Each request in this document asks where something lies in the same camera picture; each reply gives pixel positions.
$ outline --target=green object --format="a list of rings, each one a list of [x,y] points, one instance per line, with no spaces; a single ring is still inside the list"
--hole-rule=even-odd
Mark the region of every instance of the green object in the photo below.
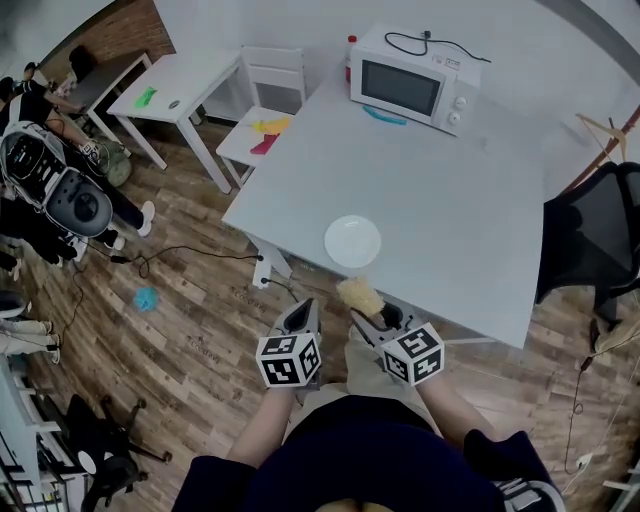
[[[136,108],[144,108],[146,107],[153,95],[158,92],[153,87],[147,87],[147,90],[142,93],[142,95],[136,100]]]

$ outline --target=power cord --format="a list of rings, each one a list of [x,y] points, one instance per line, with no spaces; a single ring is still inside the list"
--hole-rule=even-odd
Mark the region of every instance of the power cord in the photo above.
[[[464,46],[459,45],[458,43],[454,43],[453,41],[444,41],[444,40],[441,40],[441,39],[431,39],[431,31],[430,30],[425,30],[423,32],[423,34],[424,34],[424,37],[416,37],[416,36],[411,36],[409,34],[402,34],[401,32],[387,32],[384,35],[384,40],[389,45],[393,46],[396,50],[400,50],[403,53],[407,53],[409,55],[413,55],[414,57],[422,57],[422,56],[426,55],[427,53],[429,53],[429,43],[439,43],[439,44],[450,44],[452,46],[455,46],[455,47],[459,48],[460,50],[462,50],[464,53],[466,53],[472,59],[479,60],[479,61],[482,61],[482,62],[491,63],[491,61],[489,59],[485,59],[484,57],[476,57],[471,52],[469,52]],[[398,46],[397,44],[392,43],[390,41],[390,39],[389,39],[390,36],[404,37],[406,39],[412,39],[414,41],[424,41],[424,52],[412,52],[410,50],[407,50],[406,48],[402,48],[401,46]]]
[[[609,347],[606,350],[603,350],[602,352],[598,352],[596,354],[593,354],[589,357],[587,357],[584,362],[582,363],[582,365],[580,366],[580,371],[578,372],[578,379],[576,381],[576,389],[575,389],[575,393],[573,395],[573,408],[571,410],[571,417],[569,418],[569,435],[567,437],[567,447],[565,450],[565,456],[564,456],[564,471],[567,475],[573,476],[574,478],[571,479],[571,481],[567,484],[567,486],[565,487],[565,489],[562,491],[562,493],[564,494],[567,489],[569,488],[569,486],[576,480],[576,478],[578,478],[586,469],[587,466],[589,465],[589,462],[587,462],[584,466],[579,467],[576,471],[570,472],[568,466],[568,459],[569,459],[569,448],[571,446],[571,433],[573,431],[573,419],[575,416],[579,416],[580,414],[582,414],[582,412],[584,411],[584,405],[581,402],[578,402],[578,391],[580,389],[580,379],[582,378],[582,374],[584,372],[587,371],[587,369],[589,368],[589,366],[591,366],[591,363],[593,363],[593,360],[596,357],[600,357],[603,354],[606,354],[607,352],[620,347],[621,345],[624,345],[630,341],[633,341],[637,338],[640,337],[640,334],[636,334],[636,335],[632,335],[629,336],[627,339],[625,339],[624,341],[614,345],[613,347]],[[631,382],[631,380],[633,380],[633,377],[635,376],[636,370],[638,369],[638,363],[640,363],[640,356],[638,357],[638,359],[636,360],[636,364],[635,367],[633,368],[633,372],[631,372],[631,376],[629,377],[629,380],[627,381],[627,384],[629,384]],[[624,402],[625,398],[627,397],[629,393],[625,393],[620,402],[618,403],[618,407],[616,408],[616,411],[613,415],[613,417],[611,418],[611,421],[609,422],[609,425],[607,426],[607,429],[604,433],[604,435],[602,436],[602,439],[600,440],[600,442],[598,443],[597,448],[593,451],[593,453],[597,452],[600,447],[602,446],[602,443],[604,443],[604,440],[607,437],[607,434],[609,433],[609,430],[611,429],[611,426],[613,425],[614,420],[616,419],[616,416],[618,415],[618,412],[620,411],[620,407],[622,406],[622,403]]]
[[[142,254],[138,254],[138,256],[136,256],[135,258],[127,258],[125,256],[111,256],[103,251],[101,251],[100,249],[98,249],[97,247],[94,247],[93,245],[91,245],[89,242],[85,242],[84,240],[81,240],[82,243],[86,244],[87,247],[89,247],[90,249],[93,249],[94,251],[102,254],[105,258],[108,258],[109,261],[111,261],[111,263],[116,263],[117,265],[125,265],[125,264],[129,264],[129,263],[134,263],[140,259],[142,259],[142,263],[140,263],[140,265],[138,266],[138,275],[142,278],[142,279],[147,279],[149,277],[149,274],[151,273],[151,268],[150,268],[150,263],[152,260],[162,256],[164,253],[169,252],[169,251],[174,251],[174,250],[178,250],[178,249],[187,249],[189,251],[193,251],[193,252],[197,252],[198,254],[202,254],[203,256],[211,256],[213,258],[220,258],[220,259],[229,259],[229,260],[257,260],[257,261],[262,261],[263,257],[260,256],[259,254],[252,254],[250,256],[231,256],[228,254],[215,254],[213,252],[208,252],[208,251],[201,251],[200,249],[196,249],[194,247],[189,247],[188,245],[173,245],[171,247],[165,247],[164,249],[156,252],[155,254],[152,254],[151,256],[144,256]]]
[[[66,334],[67,330],[71,327],[71,325],[73,325],[73,322],[76,321],[76,314],[78,313],[78,308],[80,307],[80,304],[82,304],[82,301],[84,299],[84,290],[82,289],[82,286],[80,286],[80,283],[76,281],[76,277],[78,277],[79,274],[83,274],[85,270],[87,270],[87,268],[85,267],[83,269],[79,269],[75,261],[73,262],[73,267],[75,268],[76,271],[74,272],[73,277],[71,277],[71,280],[76,285],[76,288],[78,288],[78,290],[80,291],[80,298],[78,299],[78,302],[76,302],[76,305],[73,308],[73,314],[71,315],[71,320],[69,320],[69,322],[67,322],[67,324],[64,326],[64,329],[62,329],[62,333],[60,334],[59,348],[62,348],[62,345],[64,345],[64,335]]]
[[[262,279],[260,279],[260,281],[262,281],[263,284],[273,283],[273,284],[277,284],[278,286],[281,286],[282,288],[284,288],[289,292],[289,295],[291,295],[291,298],[294,300],[294,302],[299,302],[298,298],[293,293],[293,290],[289,288],[286,284],[279,283],[278,281],[274,281],[273,279],[267,279],[266,277],[263,277]]]

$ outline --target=yellow sponge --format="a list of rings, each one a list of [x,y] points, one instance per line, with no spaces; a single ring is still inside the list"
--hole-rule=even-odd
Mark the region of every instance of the yellow sponge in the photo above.
[[[369,318],[384,308],[384,301],[378,292],[369,286],[366,277],[352,277],[342,281],[338,283],[337,289],[342,302]]]

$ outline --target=wire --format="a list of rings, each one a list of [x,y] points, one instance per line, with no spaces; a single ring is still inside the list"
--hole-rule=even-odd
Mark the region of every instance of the wire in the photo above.
[[[73,274],[73,277],[71,278],[71,280],[74,282],[74,284],[76,285],[76,287],[78,288],[78,290],[80,291],[80,299],[78,299],[78,302],[76,302],[75,307],[73,308],[73,314],[71,315],[71,320],[64,326],[64,329],[62,329],[62,333],[60,334],[60,347],[62,348],[62,345],[64,345],[64,335],[66,334],[67,330],[73,325],[73,322],[76,321],[76,314],[78,313],[78,308],[80,307],[80,304],[82,304],[82,300],[84,299],[84,290],[82,289],[82,286],[80,286],[80,283],[78,283],[78,281],[76,281],[76,277],[78,276],[78,274],[83,274],[85,272],[86,267],[82,270],[80,270],[78,268],[78,266],[76,265],[76,262],[73,262],[73,267],[76,269],[75,273]]]
[[[215,254],[213,252],[208,252],[208,251],[202,251],[200,249],[196,249],[194,247],[189,247],[188,245],[173,245],[171,247],[165,247],[164,249],[156,252],[155,254],[152,254],[151,256],[143,256],[142,254],[138,254],[135,258],[126,258],[124,256],[110,256],[109,254],[101,251],[100,249],[98,249],[97,247],[94,247],[93,245],[91,245],[89,242],[85,242],[84,240],[80,239],[80,241],[85,244],[87,247],[93,249],[94,251],[102,254],[105,258],[108,258],[111,263],[117,263],[119,265],[124,265],[124,264],[128,264],[128,263],[134,263],[139,259],[142,259],[142,263],[140,263],[140,265],[138,266],[138,275],[142,278],[142,279],[147,279],[149,277],[149,274],[151,273],[151,267],[150,267],[150,263],[152,260],[162,256],[164,253],[169,252],[169,251],[174,251],[174,250],[178,250],[178,249],[187,249],[189,251],[193,251],[193,252],[197,252],[198,254],[202,254],[203,256],[211,256],[213,258],[220,258],[220,259],[229,259],[229,260],[259,260],[262,261],[262,256],[260,256],[259,254],[251,254],[249,256],[231,256],[229,254]]]
[[[605,352],[602,352],[602,353],[600,353],[600,354],[597,354],[597,355],[596,355],[596,356],[594,356],[594,357],[597,357],[598,355],[602,355],[602,354],[604,354]],[[633,380],[633,378],[634,378],[634,376],[635,376],[635,374],[636,374],[636,371],[637,371],[637,369],[638,369],[638,364],[639,364],[639,363],[640,363],[640,356],[638,356],[638,359],[636,359],[636,364],[635,364],[635,366],[633,367],[633,371],[631,372],[631,375],[629,376],[629,379],[627,380],[627,386],[628,386],[628,385],[631,383],[631,381]],[[580,374],[578,374],[578,384],[580,383],[580,375],[581,375],[582,373],[584,373],[584,371],[583,371],[583,370],[582,370],[582,368],[581,368],[581,369],[580,369]],[[600,447],[603,445],[603,443],[604,443],[605,439],[607,438],[607,435],[609,434],[609,430],[611,430],[611,427],[612,427],[612,425],[613,425],[613,422],[615,421],[616,417],[618,416],[618,413],[620,412],[620,408],[622,407],[622,404],[624,403],[624,401],[625,401],[625,399],[627,398],[627,396],[628,396],[628,395],[629,395],[629,392],[627,391],[626,393],[624,393],[624,394],[622,395],[622,398],[620,398],[620,402],[618,402],[618,406],[616,407],[616,410],[615,410],[615,412],[613,413],[613,417],[612,417],[612,418],[611,418],[611,420],[609,421],[609,425],[607,425],[607,429],[604,431],[604,434],[602,434],[602,437],[600,438],[600,442],[598,443],[598,446],[596,446],[595,450],[593,450],[593,452],[592,452],[592,453],[596,453],[596,452],[600,449]],[[569,428],[570,428],[570,430],[569,430],[569,437],[571,437],[571,427],[569,427]],[[587,470],[587,468],[589,467],[589,464],[591,464],[591,460],[589,460],[589,462],[587,462],[587,463],[586,463],[582,468],[580,468],[580,469],[577,471],[577,473],[575,473],[575,474],[574,474],[574,477],[569,481],[569,483],[568,483],[568,484],[565,486],[565,488],[563,489],[563,491],[562,491],[562,494],[563,494],[563,495],[567,492],[567,490],[569,489],[569,487],[571,487],[571,484],[573,484],[573,482],[575,482],[575,481],[578,479],[578,477],[580,477],[580,475],[582,475],[582,474]]]
[[[573,407],[571,409],[571,417],[569,418],[569,436],[567,437],[567,448],[566,448],[566,450],[564,452],[564,472],[569,476],[573,476],[576,473],[579,473],[580,469],[581,469],[581,468],[578,468],[576,471],[571,473],[569,471],[569,468],[567,468],[567,464],[568,464],[568,461],[569,461],[569,447],[571,446],[571,432],[573,431],[573,418],[575,416],[579,416],[584,411],[584,406],[582,405],[582,403],[577,403],[578,402],[578,390],[580,388],[580,379],[581,379],[583,373],[584,373],[584,371],[582,371],[582,369],[580,369],[580,372],[578,373],[578,381],[576,382],[576,391],[573,394]]]
[[[263,283],[265,283],[265,284],[266,283],[273,283],[273,284],[277,284],[278,286],[281,286],[282,288],[284,288],[285,290],[287,290],[289,292],[289,295],[291,295],[291,297],[293,298],[294,302],[299,302],[298,298],[293,293],[293,290],[291,288],[289,288],[286,284],[279,283],[278,281],[274,281],[273,279],[267,279],[266,277],[263,277],[261,279],[261,281]]]
[[[229,259],[229,260],[262,260],[262,256],[258,255],[258,254],[252,254],[250,256],[231,256],[231,255],[227,255],[227,254],[215,254],[213,252],[208,252],[208,251],[201,251],[200,249],[195,249],[193,247],[189,247],[188,245],[174,245],[172,247],[166,247],[164,249],[162,249],[161,251],[158,251],[157,253],[146,257],[143,256],[142,254],[139,254],[138,256],[136,256],[135,258],[133,258],[132,260],[126,261],[124,263],[133,263],[136,260],[142,259],[142,263],[140,263],[140,265],[138,266],[138,275],[142,278],[142,279],[146,279],[147,277],[149,277],[149,274],[151,273],[151,267],[149,266],[149,263],[162,256],[164,253],[169,252],[169,251],[174,251],[174,250],[178,250],[178,249],[187,249],[189,251],[193,251],[193,252],[197,252],[198,254],[202,254],[203,256],[211,256],[213,258],[219,258],[219,259]]]
[[[411,35],[408,35],[408,34],[402,34],[401,32],[387,32],[384,35],[384,40],[389,45],[393,46],[396,50],[400,50],[403,53],[407,53],[407,54],[413,55],[415,57],[423,57],[424,55],[429,53],[429,43],[439,43],[439,44],[450,44],[450,45],[453,45],[453,46],[459,48],[460,50],[462,50],[464,53],[466,53],[472,59],[479,60],[479,61],[482,61],[482,62],[491,63],[491,61],[489,59],[485,59],[484,57],[476,57],[470,51],[468,51],[464,46],[459,45],[458,43],[454,43],[453,41],[445,41],[445,40],[441,40],[441,39],[431,39],[431,32],[429,32],[428,30],[426,30],[423,34],[424,34],[423,37],[416,37],[416,36],[411,36]],[[410,50],[407,50],[406,48],[402,48],[402,47],[398,46],[397,44],[392,43],[389,40],[389,36],[404,37],[406,39],[412,39],[414,41],[424,41],[424,52],[420,52],[420,53],[412,52]]]
[[[401,48],[400,46],[393,44],[391,41],[389,41],[389,36],[397,36],[397,37],[406,37],[407,39],[413,39],[414,41],[424,41],[424,52],[421,53],[416,53],[416,52],[411,52],[405,48]],[[409,55],[413,55],[415,57],[422,57],[424,55],[426,55],[427,53],[429,53],[429,47],[427,46],[427,40],[429,39],[429,37],[427,36],[427,32],[424,32],[424,37],[416,37],[416,36],[410,36],[407,34],[401,34],[400,32],[387,32],[384,35],[384,40],[390,44],[391,46],[393,46],[396,50],[400,50],[403,53],[408,53]]]

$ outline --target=blue cloth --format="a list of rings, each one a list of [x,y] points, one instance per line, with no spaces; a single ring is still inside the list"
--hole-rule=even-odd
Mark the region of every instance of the blue cloth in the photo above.
[[[504,506],[491,480],[517,477],[551,483],[524,432],[494,443],[472,431],[462,453],[400,402],[347,396],[311,413],[258,470],[197,457],[173,510],[315,512],[353,499],[393,512],[493,511]]]
[[[158,305],[158,292],[154,288],[139,288],[134,302],[140,311],[153,311]]]

